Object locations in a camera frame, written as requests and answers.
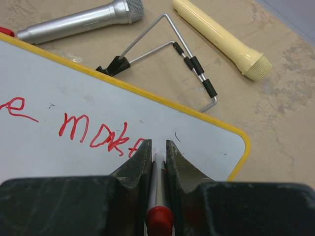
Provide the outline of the yellow framed whiteboard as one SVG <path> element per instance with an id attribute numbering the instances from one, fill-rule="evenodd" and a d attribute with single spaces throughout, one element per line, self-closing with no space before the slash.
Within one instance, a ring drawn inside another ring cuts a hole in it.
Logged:
<path id="1" fill-rule="evenodd" d="M 0 179 L 106 175 L 144 139 L 216 181 L 251 144 L 241 130 L 11 36 L 0 36 Z"/>

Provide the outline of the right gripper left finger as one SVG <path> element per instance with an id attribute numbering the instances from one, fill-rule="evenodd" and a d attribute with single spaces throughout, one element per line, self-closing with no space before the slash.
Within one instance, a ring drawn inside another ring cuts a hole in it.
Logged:
<path id="1" fill-rule="evenodd" d="M 107 176 L 16 178 L 0 186 L 3 236 L 141 236 L 152 142 Z"/>

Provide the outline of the red whiteboard marker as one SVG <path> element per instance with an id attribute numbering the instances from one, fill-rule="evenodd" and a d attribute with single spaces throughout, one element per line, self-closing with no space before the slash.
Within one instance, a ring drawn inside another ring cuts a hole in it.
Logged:
<path id="1" fill-rule="evenodd" d="M 150 188 L 145 217 L 147 235 L 173 235 L 174 216 L 168 191 L 168 176 L 162 151 L 153 155 Z"/>

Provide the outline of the red marker cap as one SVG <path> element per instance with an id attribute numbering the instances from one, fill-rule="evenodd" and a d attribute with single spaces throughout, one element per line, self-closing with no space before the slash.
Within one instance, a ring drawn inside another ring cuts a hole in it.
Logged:
<path id="1" fill-rule="evenodd" d="M 15 37 L 15 33 L 12 30 L 7 29 L 7 28 L 0 27 L 0 33 L 6 34 L 11 37 Z"/>

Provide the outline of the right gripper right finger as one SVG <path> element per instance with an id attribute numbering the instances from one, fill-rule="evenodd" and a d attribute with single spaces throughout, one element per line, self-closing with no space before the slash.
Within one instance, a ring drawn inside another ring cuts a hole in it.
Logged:
<path id="1" fill-rule="evenodd" d="M 178 236 L 312 236 L 315 192 L 281 182 L 214 181 L 166 142 L 171 203 Z"/>

